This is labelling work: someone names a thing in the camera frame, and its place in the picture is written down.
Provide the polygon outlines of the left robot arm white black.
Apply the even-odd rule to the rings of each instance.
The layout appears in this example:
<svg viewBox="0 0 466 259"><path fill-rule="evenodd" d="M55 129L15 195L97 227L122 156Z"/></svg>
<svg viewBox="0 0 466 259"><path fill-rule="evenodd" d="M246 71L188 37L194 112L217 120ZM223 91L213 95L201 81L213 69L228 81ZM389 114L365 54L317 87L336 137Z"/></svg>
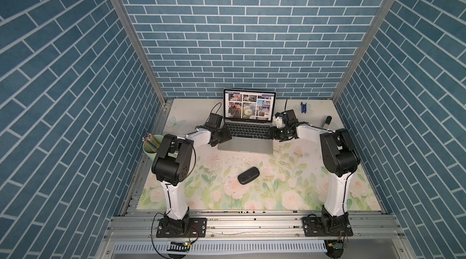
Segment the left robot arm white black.
<svg viewBox="0 0 466 259"><path fill-rule="evenodd" d="M215 147L232 138L224 117L215 113L211 113L206 122L191 133L183 136L164 135L151 166L151 172L161 183L166 199L166 211L159 223L158 238L184 237L196 231L195 227L202 220L190 219L184 180L195 168L198 147Z"/></svg>

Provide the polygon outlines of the black wireless mouse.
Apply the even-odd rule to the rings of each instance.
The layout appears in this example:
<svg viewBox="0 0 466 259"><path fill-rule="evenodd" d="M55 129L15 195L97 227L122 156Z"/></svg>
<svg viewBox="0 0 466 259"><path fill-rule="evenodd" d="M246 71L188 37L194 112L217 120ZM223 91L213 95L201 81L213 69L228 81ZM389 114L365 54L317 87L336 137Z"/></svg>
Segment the black wireless mouse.
<svg viewBox="0 0 466 259"><path fill-rule="evenodd" d="M249 184L250 182L253 182L259 176L260 176L259 169L257 167L252 167L246 170L245 172L241 173L240 175L238 175L237 179L241 185L246 185L246 184Z"/></svg>

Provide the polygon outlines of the silver laptop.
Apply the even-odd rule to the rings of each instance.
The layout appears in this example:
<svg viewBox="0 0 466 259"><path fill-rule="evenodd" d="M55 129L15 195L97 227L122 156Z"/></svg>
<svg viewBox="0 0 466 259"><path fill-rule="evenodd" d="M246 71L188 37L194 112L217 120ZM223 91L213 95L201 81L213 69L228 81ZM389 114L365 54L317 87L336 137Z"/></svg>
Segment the silver laptop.
<svg viewBox="0 0 466 259"><path fill-rule="evenodd" d="M219 150L270 155L273 141L268 136L273 126L276 93L226 88L223 90L223 115L232 139Z"/></svg>

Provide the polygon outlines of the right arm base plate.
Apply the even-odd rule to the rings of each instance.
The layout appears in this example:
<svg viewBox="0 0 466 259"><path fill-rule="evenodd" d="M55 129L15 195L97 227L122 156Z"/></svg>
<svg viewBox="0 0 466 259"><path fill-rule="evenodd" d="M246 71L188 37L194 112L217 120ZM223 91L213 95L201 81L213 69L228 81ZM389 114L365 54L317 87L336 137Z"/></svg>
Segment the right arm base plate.
<svg viewBox="0 0 466 259"><path fill-rule="evenodd" d="M349 223L340 224L332 227L324 227L321 224L320 217L306 216L302 218L303 231L306 237L338 237L354 235Z"/></svg>

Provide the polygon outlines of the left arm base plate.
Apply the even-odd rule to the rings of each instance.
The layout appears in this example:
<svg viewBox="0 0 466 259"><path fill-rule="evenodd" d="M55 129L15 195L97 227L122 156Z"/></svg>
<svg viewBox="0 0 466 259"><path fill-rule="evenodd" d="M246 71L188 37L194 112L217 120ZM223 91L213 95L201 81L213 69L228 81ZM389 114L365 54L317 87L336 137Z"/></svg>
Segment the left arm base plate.
<svg viewBox="0 0 466 259"><path fill-rule="evenodd" d="M173 220L162 218L156 228L157 238L205 238L206 218L187 218Z"/></svg>

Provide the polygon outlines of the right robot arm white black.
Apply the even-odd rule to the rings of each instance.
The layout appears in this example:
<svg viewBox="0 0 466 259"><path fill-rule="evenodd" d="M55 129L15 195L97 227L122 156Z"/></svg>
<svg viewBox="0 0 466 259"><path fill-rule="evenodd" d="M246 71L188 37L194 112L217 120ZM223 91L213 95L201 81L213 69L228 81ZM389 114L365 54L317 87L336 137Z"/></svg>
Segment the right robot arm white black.
<svg viewBox="0 0 466 259"><path fill-rule="evenodd" d="M275 126L269 129L269 138L280 142L305 139L318 143L322 162L329 172L328 193L321 216L310 214L302 218L305 236L352 236L347 199L350 181L358 169L360 157L348 130L330 130L331 116L327 116L320 127L300 122L293 110L276 113L273 121Z"/></svg>

